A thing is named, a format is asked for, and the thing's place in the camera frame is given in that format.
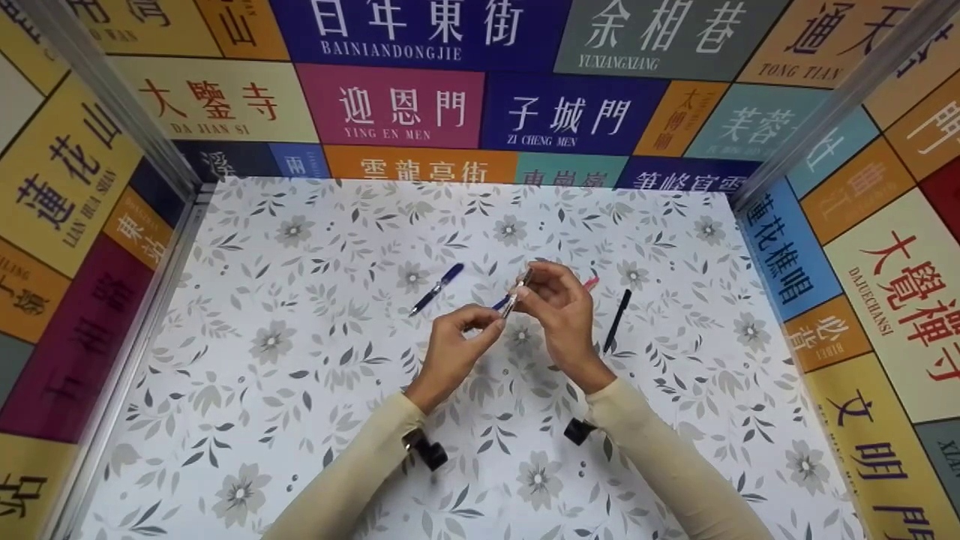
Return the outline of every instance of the hand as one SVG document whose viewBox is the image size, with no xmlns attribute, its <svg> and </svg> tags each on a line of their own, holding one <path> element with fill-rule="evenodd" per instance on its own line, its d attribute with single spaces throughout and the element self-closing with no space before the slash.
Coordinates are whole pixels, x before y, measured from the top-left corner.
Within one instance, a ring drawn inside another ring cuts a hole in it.
<svg viewBox="0 0 960 540">
<path fill-rule="evenodd" d="M 500 313 L 468 304 L 433 321 L 423 369 L 405 392 L 423 414 L 430 414 L 467 378 L 473 364 L 503 332 Z M 464 332 L 482 329 L 473 337 Z"/>
<path fill-rule="evenodd" d="M 616 375 L 593 350 L 593 298 L 569 268 L 533 261 L 529 287 L 516 290 L 516 310 L 543 325 L 553 362 L 587 394 L 607 387 Z"/>
</svg>

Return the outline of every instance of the yellow sign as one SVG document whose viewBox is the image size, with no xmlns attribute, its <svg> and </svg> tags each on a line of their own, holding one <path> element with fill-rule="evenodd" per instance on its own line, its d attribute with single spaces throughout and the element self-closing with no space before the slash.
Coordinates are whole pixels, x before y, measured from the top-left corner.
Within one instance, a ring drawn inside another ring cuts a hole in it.
<svg viewBox="0 0 960 540">
<path fill-rule="evenodd" d="M 318 142 L 291 63 L 112 59 L 170 138 Z"/>
<path fill-rule="evenodd" d="M 911 190 L 825 251 L 910 419 L 955 416 L 960 246 L 921 191 Z"/>
<path fill-rule="evenodd" d="M 39 538 L 76 453 L 76 445 L 0 433 L 4 538 Z"/>
<path fill-rule="evenodd" d="M 128 187 L 113 208 L 104 233 L 151 270 L 156 270 L 173 230 L 136 191 Z"/>
<path fill-rule="evenodd" d="M 334 178 L 512 184 L 516 152 L 324 146 Z"/>
<path fill-rule="evenodd" d="M 0 236 L 72 278 L 141 155 L 68 75 L 0 160 Z"/>
<path fill-rule="evenodd" d="M 960 155 L 960 72 L 886 132 L 917 181 Z"/>
<path fill-rule="evenodd" d="M 886 139 L 879 137 L 801 201 L 810 228 L 829 243 L 915 184 Z"/>
<path fill-rule="evenodd" d="M 682 156 L 728 86 L 693 81 L 670 83 L 636 145 L 634 156 Z"/>
<path fill-rule="evenodd" d="M 14 0 L 0 0 L 0 52 L 30 79 L 43 95 L 50 95 L 66 75 L 66 63 Z"/>
<path fill-rule="evenodd" d="M 200 0 L 198 7 L 227 58 L 290 60 L 268 0 Z"/>
<path fill-rule="evenodd" d="M 870 351 L 867 335 L 842 294 L 790 319 L 783 328 L 804 372 Z"/>
<path fill-rule="evenodd" d="M 881 130 L 960 68 L 956 40 L 960 38 L 960 12 L 933 33 L 910 58 L 887 77 L 864 101 Z"/>
<path fill-rule="evenodd" d="M 960 522 L 874 354 L 805 377 L 873 538 L 960 538 Z"/>
<path fill-rule="evenodd" d="M 193 2 L 66 2 L 108 54 L 221 58 Z"/>
<path fill-rule="evenodd" d="M 835 88 L 917 3 L 795 0 L 737 81 Z"/>
<path fill-rule="evenodd" d="M 0 331 L 37 343 L 70 281 L 0 239 Z"/>
</svg>

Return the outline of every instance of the pink sign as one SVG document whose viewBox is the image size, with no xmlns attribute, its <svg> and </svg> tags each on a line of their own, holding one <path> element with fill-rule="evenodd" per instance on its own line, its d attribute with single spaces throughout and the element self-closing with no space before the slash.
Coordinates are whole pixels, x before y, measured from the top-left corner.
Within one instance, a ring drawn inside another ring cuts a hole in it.
<svg viewBox="0 0 960 540">
<path fill-rule="evenodd" d="M 483 73 L 297 64 L 325 144 L 477 148 Z"/>
<path fill-rule="evenodd" d="M 0 410 L 0 431 L 80 440 L 153 275 L 97 236 Z"/>
</svg>

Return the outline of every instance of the beige sleeve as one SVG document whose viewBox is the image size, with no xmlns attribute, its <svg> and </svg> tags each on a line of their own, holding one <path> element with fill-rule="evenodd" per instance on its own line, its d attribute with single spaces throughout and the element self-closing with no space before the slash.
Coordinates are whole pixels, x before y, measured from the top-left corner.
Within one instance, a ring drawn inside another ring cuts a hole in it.
<svg viewBox="0 0 960 540">
<path fill-rule="evenodd" d="M 588 420 L 633 461 L 690 540 L 772 538 L 733 486 L 630 384 L 617 379 L 587 402 Z"/>
<path fill-rule="evenodd" d="M 263 540 L 342 540 L 373 493 L 406 457 L 403 435 L 423 426 L 403 394 L 387 398 L 353 441 L 276 518 Z"/>
</svg>

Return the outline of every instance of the floral tablecloth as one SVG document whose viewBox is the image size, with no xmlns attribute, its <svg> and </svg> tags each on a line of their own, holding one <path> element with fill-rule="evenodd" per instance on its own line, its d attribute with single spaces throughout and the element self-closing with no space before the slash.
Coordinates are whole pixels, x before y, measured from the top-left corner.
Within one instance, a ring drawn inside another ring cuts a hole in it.
<svg viewBox="0 0 960 540">
<path fill-rule="evenodd" d="M 255 538 L 417 373 L 432 318 L 493 304 L 532 257 L 600 278 L 597 341 L 634 291 L 606 361 L 776 537 L 862 537 L 722 196 L 257 178 L 217 190 L 83 537 Z M 683 537 L 602 434 L 564 438 L 584 398 L 550 365 L 512 316 L 428 420 L 449 462 L 405 462 L 356 537 Z"/>
</svg>

